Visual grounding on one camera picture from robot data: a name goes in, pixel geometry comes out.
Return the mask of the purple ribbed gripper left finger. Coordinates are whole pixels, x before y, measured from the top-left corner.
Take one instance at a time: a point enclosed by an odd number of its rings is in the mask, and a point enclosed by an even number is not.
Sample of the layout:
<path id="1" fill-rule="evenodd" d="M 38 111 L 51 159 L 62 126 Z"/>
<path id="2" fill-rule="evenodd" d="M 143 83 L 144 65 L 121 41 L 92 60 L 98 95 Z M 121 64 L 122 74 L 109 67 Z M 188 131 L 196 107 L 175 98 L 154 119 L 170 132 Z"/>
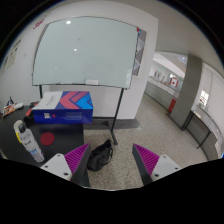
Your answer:
<path id="1" fill-rule="evenodd" d="M 91 154 L 89 143 L 63 155 L 57 153 L 47 161 L 42 169 L 79 186 L 89 187 L 87 162 Z"/>

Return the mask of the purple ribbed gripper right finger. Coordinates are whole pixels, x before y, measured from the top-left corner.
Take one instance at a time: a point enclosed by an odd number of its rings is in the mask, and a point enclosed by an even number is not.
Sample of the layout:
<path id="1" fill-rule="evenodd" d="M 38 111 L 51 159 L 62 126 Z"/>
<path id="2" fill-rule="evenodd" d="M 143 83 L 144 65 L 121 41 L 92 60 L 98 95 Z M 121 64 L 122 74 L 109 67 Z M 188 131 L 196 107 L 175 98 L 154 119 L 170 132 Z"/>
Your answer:
<path id="1" fill-rule="evenodd" d="M 143 185 L 148 185 L 181 170 L 181 167 L 169 156 L 159 156 L 138 144 L 133 145 L 132 154 L 135 158 Z"/>

